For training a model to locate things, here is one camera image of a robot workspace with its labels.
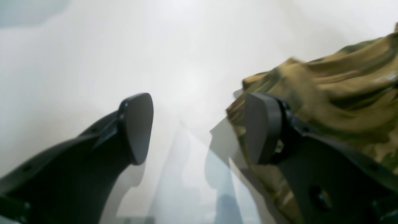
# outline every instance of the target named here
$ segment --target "white backdrop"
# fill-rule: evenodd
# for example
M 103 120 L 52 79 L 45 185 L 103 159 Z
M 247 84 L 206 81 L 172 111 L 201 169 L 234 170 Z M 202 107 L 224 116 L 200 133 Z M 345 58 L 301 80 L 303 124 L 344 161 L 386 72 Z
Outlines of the white backdrop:
M 397 10 L 395 0 L 1 0 L 0 176 L 149 92 L 148 159 L 120 176 L 101 223 L 275 223 L 237 168 L 233 93 L 291 56 L 392 32 Z

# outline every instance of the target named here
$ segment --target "camouflage fabric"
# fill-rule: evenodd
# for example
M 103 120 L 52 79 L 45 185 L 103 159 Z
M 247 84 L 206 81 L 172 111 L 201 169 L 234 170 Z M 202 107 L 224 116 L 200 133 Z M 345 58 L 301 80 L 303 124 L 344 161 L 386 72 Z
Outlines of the camouflage fabric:
M 324 136 L 358 149 L 398 175 L 397 43 L 396 30 L 308 63 L 290 58 L 271 71 L 243 80 L 244 93 L 228 107 L 228 119 L 250 168 L 293 223 L 302 219 L 281 172 L 272 165 L 253 165 L 248 159 L 246 95 L 268 92 L 283 98 L 297 117 Z

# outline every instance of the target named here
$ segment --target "olive green fabric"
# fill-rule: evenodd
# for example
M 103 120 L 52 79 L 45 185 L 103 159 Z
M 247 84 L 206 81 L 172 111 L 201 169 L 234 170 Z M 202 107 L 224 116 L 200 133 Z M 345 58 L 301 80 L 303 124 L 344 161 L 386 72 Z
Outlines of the olive green fabric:
M 244 101 L 250 92 L 286 100 L 293 113 L 322 135 L 368 155 L 398 175 L 398 33 L 344 47 L 307 63 L 290 58 L 243 80 L 244 93 L 227 109 L 251 169 L 277 208 L 293 223 L 302 219 L 281 172 L 253 165 L 245 143 Z

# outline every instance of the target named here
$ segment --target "white wall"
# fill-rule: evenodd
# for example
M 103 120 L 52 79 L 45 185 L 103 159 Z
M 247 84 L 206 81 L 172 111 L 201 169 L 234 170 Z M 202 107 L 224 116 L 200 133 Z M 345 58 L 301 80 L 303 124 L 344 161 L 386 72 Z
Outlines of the white wall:
M 120 176 L 102 223 L 274 223 L 235 167 L 233 92 L 293 55 L 386 35 L 397 10 L 394 0 L 2 0 L 0 176 L 149 92 L 147 162 Z

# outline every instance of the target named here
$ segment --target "black plastic part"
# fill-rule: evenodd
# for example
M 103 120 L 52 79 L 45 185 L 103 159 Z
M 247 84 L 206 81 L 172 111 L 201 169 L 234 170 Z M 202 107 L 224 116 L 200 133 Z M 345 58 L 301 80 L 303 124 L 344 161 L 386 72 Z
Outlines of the black plastic part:
M 77 138 L 28 160 L 0 180 L 0 214 L 30 224 L 98 223 L 119 174 L 146 159 L 152 118 L 149 94 L 130 97 Z
M 248 150 L 267 155 L 253 161 L 274 164 L 282 171 L 306 224 L 398 223 L 398 178 L 389 170 L 359 151 L 313 132 L 277 97 L 256 93 L 247 100 Z M 264 136 L 268 131 L 262 130 L 272 129 L 270 117 L 282 119 L 279 136 Z M 271 139 L 273 145 L 275 138 L 284 144 L 280 153 L 262 142 Z

